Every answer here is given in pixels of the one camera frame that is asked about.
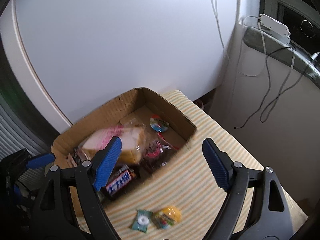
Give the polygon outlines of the braised egg clear pack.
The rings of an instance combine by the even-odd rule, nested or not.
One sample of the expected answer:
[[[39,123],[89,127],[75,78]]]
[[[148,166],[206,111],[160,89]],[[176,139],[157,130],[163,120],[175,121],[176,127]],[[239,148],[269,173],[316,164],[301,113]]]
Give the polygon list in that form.
[[[169,129],[169,126],[169,123],[164,121],[159,115],[150,117],[150,127],[158,133],[166,132]]]

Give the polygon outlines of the yellow jelly cup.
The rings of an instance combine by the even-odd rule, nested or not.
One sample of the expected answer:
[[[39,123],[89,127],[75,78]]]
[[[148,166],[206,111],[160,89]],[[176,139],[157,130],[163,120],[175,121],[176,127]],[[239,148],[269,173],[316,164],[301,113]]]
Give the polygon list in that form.
[[[176,206],[167,206],[156,211],[152,217],[158,229],[169,229],[180,223],[182,214]]]

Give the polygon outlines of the white power strip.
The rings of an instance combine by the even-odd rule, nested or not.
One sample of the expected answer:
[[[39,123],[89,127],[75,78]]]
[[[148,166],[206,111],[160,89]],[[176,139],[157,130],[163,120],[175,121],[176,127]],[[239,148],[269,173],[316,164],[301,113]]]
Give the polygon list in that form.
[[[291,33],[289,31],[289,28],[285,24],[266,14],[260,14],[259,21],[262,29],[266,31],[270,36],[274,37],[284,44],[289,45],[291,41]]]

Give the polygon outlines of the bagged toast bread pink label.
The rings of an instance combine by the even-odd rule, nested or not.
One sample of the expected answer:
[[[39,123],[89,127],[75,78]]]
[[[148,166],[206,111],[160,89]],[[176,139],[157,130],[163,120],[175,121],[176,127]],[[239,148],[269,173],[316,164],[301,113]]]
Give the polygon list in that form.
[[[116,140],[119,157],[117,163],[138,165],[146,146],[146,131],[142,125],[117,125],[99,129],[82,141],[75,153],[82,161],[91,160],[98,151],[104,150],[111,141]]]

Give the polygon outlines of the Snickers bar brown wrapper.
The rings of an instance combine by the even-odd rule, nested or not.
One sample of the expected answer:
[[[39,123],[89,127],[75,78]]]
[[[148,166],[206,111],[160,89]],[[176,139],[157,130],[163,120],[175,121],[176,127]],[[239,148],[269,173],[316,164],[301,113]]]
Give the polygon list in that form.
[[[140,179],[140,171],[138,165],[120,165],[116,166],[112,171],[106,185],[100,189],[105,198],[110,201],[122,196],[126,190]]]

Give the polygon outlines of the white wardrobe panel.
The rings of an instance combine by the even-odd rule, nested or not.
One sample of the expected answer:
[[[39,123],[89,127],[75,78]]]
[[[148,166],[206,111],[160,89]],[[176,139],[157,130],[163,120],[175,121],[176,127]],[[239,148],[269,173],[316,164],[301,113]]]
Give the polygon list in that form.
[[[1,15],[9,66],[63,132],[139,87],[195,100],[222,80],[238,0],[10,0]]]

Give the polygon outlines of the teal mint candy packet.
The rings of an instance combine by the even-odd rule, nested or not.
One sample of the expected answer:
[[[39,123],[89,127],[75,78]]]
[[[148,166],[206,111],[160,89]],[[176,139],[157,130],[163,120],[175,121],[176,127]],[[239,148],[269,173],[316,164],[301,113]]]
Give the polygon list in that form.
[[[135,220],[132,223],[131,229],[146,233],[152,219],[153,213],[148,210],[137,210]]]

